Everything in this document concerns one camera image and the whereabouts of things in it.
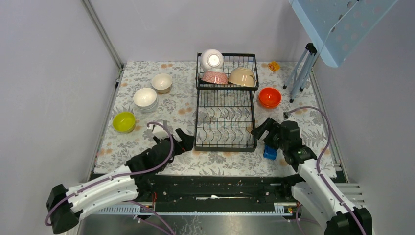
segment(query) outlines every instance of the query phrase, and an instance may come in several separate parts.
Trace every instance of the black wire dish rack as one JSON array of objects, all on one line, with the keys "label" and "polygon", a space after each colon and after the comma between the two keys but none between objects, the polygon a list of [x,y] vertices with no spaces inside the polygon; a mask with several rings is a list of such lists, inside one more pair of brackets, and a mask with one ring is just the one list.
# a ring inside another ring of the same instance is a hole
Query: black wire dish rack
[{"label": "black wire dish rack", "polygon": [[258,90],[258,72],[254,54],[222,53],[224,72],[229,77],[233,69],[246,67],[254,72],[255,87],[235,84],[217,85],[201,80],[204,71],[197,54],[197,109],[195,150],[216,152],[254,152],[256,139],[254,93]]}]

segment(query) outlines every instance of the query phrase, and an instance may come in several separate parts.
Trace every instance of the yellow-green bowl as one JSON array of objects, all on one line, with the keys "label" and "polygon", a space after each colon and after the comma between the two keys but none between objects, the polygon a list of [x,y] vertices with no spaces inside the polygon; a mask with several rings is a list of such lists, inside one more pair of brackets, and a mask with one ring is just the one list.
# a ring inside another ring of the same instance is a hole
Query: yellow-green bowl
[{"label": "yellow-green bowl", "polygon": [[128,133],[136,127],[136,117],[131,112],[121,112],[114,117],[113,128],[121,133]]}]

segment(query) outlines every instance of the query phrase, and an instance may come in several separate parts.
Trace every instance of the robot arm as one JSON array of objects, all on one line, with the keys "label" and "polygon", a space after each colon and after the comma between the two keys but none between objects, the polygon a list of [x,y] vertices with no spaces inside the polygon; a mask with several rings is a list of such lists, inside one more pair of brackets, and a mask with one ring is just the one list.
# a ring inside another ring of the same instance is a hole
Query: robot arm
[{"label": "robot arm", "polygon": [[[302,178],[301,182],[291,185],[292,196],[310,211],[323,228],[324,234],[362,234],[345,206],[352,209],[366,234],[372,234],[369,211],[366,208],[358,209],[339,191],[333,181],[324,175],[323,171],[319,173],[317,156],[309,147],[302,144],[300,128],[295,121],[286,120],[277,123],[268,118],[251,133],[260,139],[266,130],[269,133],[264,138],[265,144],[275,150],[280,148],[286,162]],[[341,198],[341,201],[334,196],[333,192]]]},{"label": "robot arm", "polygon": [[180,155],[193,148],[194,137],[185,134],[181,129],[177,129],[176,133],[182,141],[178,142],[173,138],[174,151],[170,159],[154,171],[132,175],[134,172],[152,169],[162,164],[168,157],[171,144],[167,133],[158,126],[150,126],[150,128],[153,130],[155,135],[153,139],[157,145],[134,156],[125,165],[78,186],[66,189],[60,184],[52,189],[46,204],[48,212],[60,201],[74,194],[74,196],[60,204],[50,215],[54,234],[68,231],[76,226],[80,220],[102,208],[128,200],[148,199],[152,193],[149,178],[157,172],[163,171],[167,163],[174,160],[175,155]]}]

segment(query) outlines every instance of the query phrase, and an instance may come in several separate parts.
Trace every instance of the orange bowl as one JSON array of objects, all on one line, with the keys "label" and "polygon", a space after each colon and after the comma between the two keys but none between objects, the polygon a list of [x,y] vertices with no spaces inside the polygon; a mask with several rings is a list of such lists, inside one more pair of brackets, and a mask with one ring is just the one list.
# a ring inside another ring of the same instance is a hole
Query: orange bowl
[{"label": "orange bowl", "polygon": [[266,108],[275,108],[282,100],[281,93],[272,87],[261,90],[258,96],[259,102]]}]

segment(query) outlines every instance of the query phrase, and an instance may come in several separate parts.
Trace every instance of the floral tablecloth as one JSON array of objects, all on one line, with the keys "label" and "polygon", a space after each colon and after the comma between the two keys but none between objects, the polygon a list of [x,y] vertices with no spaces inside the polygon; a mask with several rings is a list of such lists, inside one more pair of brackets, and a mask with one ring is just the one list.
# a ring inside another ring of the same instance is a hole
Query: floral tablecloth
[{"label": "floral tablecloth", "polygon": [[[254,96],[255,122],[260,125],[267,117],[283,121],[283,111],[303,105],[317,106],[311,83],[299,93],[294,103],[289,103],[289,89],[282,89],[295,63],[280,63],[281,68],[272,72],[268,63],[259,62],[259,90]],[[151,87],[151,79],[159,73],[173,76],[173,87],[169,93],[159,94],[159,106],[151,113],[141,113],[133,103],[134,93],[144,87]],[[143,150],[154,146],[150,130],[146,123],[167,121],[171,133],[181,128],[187,134],[194,134],[196,118],[197,91],[195,87],[196,62],[128,62],[120,88],[116,95],[107,130],[101,149],[97,154],[95,173],[108,173]],[[265,87],[274,87],[282,94],[282,101],[275,109],[263,108],[257,102],[259,91]],[[112,127],[114,115],[121,111],[131,111],[136,116],[137,125],[133,132],[121,134]],[[318,155],[326,144],[327,137],[321,116],[314,110],[301,110],[294,113],[303,141]],[[264,144],[258,140],[254,153],[237,152],[199,152],[189,151],[175,157],[159,174],[164,175],[225,175],[225,176],[272,176],[284,177],[294,174],[291,166],[285,162],[282,153],[275,161],[263,157]],[[330,149],[326,150],[321,167],[330,177],[336,177]]]}]

